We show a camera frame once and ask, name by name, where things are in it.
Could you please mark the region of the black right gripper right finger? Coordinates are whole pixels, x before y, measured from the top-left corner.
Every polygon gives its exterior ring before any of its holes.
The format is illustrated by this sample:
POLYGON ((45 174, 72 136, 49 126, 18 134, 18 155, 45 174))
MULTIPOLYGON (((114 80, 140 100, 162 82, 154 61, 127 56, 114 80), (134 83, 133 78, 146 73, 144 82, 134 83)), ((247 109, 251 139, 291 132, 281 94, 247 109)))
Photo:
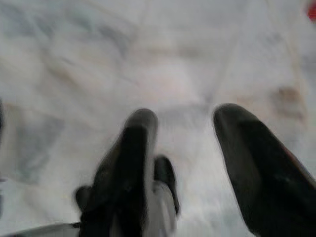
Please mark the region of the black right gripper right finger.
POLYGON ((242 218, 257 237, 313 237, 316 181, 254 114, 218 106, 214 130, 242 218))

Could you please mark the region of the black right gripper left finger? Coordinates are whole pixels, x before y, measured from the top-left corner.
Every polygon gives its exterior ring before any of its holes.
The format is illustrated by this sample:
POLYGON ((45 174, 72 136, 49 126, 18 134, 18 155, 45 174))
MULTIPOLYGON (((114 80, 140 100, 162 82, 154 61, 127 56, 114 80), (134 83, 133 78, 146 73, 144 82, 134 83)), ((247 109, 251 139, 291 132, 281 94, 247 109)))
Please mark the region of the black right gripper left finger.
POLYGON ((101 160, 91 185, 75 192, 80 237, 149 237, 155 232, 154 158, 158 119, 138 109, 101 160))

